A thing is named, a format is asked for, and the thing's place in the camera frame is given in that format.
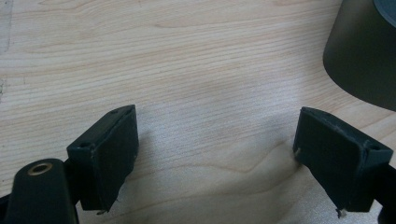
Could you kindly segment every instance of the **light wood surface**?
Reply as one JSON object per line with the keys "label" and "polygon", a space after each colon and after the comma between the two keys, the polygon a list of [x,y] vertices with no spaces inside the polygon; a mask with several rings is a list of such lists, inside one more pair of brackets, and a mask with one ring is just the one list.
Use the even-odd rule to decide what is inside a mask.
{"label": "light wood surface", "polygon": [[378,204],[338,219],[291,154],[304,105],[396,148],[396,114],[323,69],[340,3],[0,0],[0,196],[135,104],[135,169],[110,213],[78,206],[81,223],[375,223]]}

